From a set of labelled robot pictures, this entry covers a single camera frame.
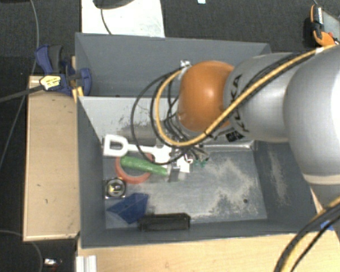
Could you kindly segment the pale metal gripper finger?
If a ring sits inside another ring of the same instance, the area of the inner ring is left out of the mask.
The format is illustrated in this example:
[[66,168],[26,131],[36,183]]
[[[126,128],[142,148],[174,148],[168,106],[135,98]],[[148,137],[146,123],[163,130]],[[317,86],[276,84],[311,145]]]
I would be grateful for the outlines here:
[[184,181],[192,171],[193,159],[179,158],[169,168],[168,182]]

